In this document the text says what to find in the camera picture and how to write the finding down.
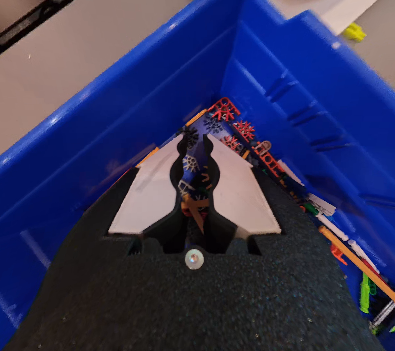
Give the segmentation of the brown connector piece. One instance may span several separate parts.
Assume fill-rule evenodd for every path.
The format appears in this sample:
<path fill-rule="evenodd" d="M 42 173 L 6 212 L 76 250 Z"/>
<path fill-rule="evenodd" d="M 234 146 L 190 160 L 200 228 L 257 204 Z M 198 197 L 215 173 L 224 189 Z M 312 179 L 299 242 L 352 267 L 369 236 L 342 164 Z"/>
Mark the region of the brown connector piece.
<path fill-rule="evenodd" d="M 205 219 L 208 212 L 201 213 L 201 209 L 208 209 L 209 199 L 194 200 L 190 194 L 184 194 L 180 206 L 184 215 L 193 217 L 199 230 L 204 234 Z"/>

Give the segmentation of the blue tagged plastic bin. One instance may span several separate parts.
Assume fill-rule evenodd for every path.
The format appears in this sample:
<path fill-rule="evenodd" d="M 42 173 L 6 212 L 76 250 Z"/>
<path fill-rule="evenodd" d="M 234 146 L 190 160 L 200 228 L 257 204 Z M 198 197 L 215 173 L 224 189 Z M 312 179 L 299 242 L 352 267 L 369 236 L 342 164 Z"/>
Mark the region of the blue tagged plastic bin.
<path fill-rule="evenodd" d="M 394 91 L 309 11 L 194 0 L 1 155 L 1 350 L 394 350 L 280 185 L 224 254 L 109 235 L 136 163 L 227 97 L 394 289 Z"/>

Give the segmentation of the yellow-green clip piece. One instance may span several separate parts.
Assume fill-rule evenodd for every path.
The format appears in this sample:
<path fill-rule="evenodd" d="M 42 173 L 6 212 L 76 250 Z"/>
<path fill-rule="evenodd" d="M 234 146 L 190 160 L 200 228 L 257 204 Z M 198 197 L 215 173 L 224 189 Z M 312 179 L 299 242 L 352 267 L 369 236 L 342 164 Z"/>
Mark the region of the yellow-green clip piece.
<path fill-rule="evenodd" d="M 362 42 L 367 34 L 363 31 L 362 27 L 357 23 L 351 23 L 343 32 L 344 38 L 357 43 Z"/>

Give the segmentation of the pile of construction toy pieces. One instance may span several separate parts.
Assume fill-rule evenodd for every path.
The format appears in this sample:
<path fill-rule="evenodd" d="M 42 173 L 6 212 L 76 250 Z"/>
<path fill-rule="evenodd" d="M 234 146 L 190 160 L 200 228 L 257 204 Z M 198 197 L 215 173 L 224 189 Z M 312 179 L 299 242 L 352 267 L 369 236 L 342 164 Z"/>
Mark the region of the pile of construction toy pieces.
<path fill-rule="evenodd" d="M 311 215 L 317 217 L 327 228 L 329 228 L 338 238 L 348 242 L 354 253 L 371 271 L 376 271 L 378 277 L 383 280 L 377 267 L 370 258 L 365 254 L 355 240 L 351 240 L 348 235 L 342 232 L 333 224 L 330 217 L 336 212 L 336 207 L 326 200 L 319 198 L 317 195 L 308 193 L 305 185 L 290 170 L 282 160 L 276 160 L 270 153 L 270 141 L 255 141 L 256 130 L 251 122 L 244 121 L 240 117 L 240 111 L 227 98 L 223 97 L 212 105 L 208 110 L 203 110 L 185 124 L 184 128 L 179 129 L 176 135 L 188 135 L 188 148 L 192 148 L 197 143 L 197 129 L 194 124 L 202 116 L 205 116 L 204 127 L 206 133 L 219 133 L 226 131 L 226 135 L 219 138 L 219 141 L 237 153 L 240 157 L 248 161 L 254 168 L 259 170 L 259 175 L 264 174 L 265 177 L 271 178 L 277 185 L 287 192 L 300 208 Z M 181 179 L 179 189 L 181 196 L 190 194 L 193 191 L 192 186 L 187 186 L 187 181 Z M 363 274 L 361 283 L 359 306 L 364 314 L 369 313 L 369 297 L 366 290 L 376 288 L 377 283 L 367 279 L 366 273 Z M 380 312 L 372 322 L 370 329 L 373 334 L 378 334 L 383 330 L 382 323 L 394 311 L 394 301 Z"/>

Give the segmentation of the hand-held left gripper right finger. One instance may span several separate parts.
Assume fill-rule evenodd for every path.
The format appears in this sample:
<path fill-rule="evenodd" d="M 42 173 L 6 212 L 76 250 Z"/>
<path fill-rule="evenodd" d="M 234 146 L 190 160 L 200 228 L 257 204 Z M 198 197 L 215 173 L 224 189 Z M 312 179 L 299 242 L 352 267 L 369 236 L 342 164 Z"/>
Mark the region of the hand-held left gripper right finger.
<path fill-rule="evenodd" d="M 279 235 L 282 229 L 264 195 L 264 174 L 211 134 L 203 136 L 207 156 L 208 214 L 204 223 L 207 251 L 224 254 L 234 239 Z"/>

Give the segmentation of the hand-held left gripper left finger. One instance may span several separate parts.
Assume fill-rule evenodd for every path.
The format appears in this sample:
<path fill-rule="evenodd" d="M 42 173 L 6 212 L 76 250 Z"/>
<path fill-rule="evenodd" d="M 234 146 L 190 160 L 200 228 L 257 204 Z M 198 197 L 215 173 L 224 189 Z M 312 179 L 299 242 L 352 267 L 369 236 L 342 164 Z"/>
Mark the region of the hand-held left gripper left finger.
<path fill-rule="evenodd" d="M 156 240 L 168 254 L 185 248 L 186 222 L 179 182 L 187 136 L 180 134 L 136 167 L 137 173 L 108 234 Z"/>

